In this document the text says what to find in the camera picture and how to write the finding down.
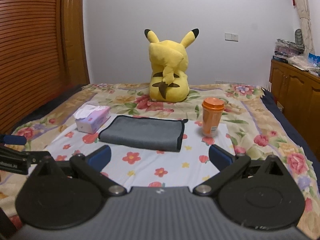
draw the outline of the folded gray cloth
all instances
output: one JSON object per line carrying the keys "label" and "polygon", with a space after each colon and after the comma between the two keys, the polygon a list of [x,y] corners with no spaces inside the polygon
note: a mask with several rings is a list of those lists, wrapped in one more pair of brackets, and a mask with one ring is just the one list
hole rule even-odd
{"label": "folded gray cloth", "polygon": [[134,148],[179,152],[187,121],[118,115],[99,133],[99,139]]}

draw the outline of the plastic cup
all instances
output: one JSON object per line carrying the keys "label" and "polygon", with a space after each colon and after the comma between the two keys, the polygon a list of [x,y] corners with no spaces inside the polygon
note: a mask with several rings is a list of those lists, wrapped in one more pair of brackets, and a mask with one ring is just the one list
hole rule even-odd
{"label": "plastic cup", "polygon": [[206,98],[202,102],[202,133],[206,137],[218,134],[218,125],[224,110],[224,101],[218,98]]}

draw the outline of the purple tissue box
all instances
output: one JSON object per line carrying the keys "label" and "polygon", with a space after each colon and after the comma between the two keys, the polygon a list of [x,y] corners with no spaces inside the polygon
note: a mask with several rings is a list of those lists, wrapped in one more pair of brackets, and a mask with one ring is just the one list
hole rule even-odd
{"label": "purple tissue box", "polygon": [[110,107],[93,111],[86,118],[76,119],[78,131],[95,133],[111,116]]}

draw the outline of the stuffed animal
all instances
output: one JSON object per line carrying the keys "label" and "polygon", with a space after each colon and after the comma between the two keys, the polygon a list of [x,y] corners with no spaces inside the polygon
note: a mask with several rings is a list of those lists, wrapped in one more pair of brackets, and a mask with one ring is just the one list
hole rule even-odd
{"label": "stuffed animal", "polygon": [[156,34],[146,29],[144,34],[149,45],[149,59],[152,76],[150,98],[163,102],[181,102],[189,94],[189,85],[185,71],[188,68],[188,47],[198,36],[199,30],[187,33],[180,43],[159,41]]}

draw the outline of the white wall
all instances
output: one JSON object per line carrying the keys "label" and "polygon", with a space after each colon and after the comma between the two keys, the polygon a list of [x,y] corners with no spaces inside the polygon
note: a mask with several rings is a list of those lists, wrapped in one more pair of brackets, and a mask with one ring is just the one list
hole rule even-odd
{"label": "white wall", "polygon": [[320,0],[308,0],[315,54],[320,55]]}
{"label": "white wall", "polygon": [[[149,82],[144,29],[187,48],[190,84],[219,81],[265,85],[276,38],[294,41],[292,0],[84,0],[84,38],[91,83]],[[225,41],[236,33],[239,42]]]}

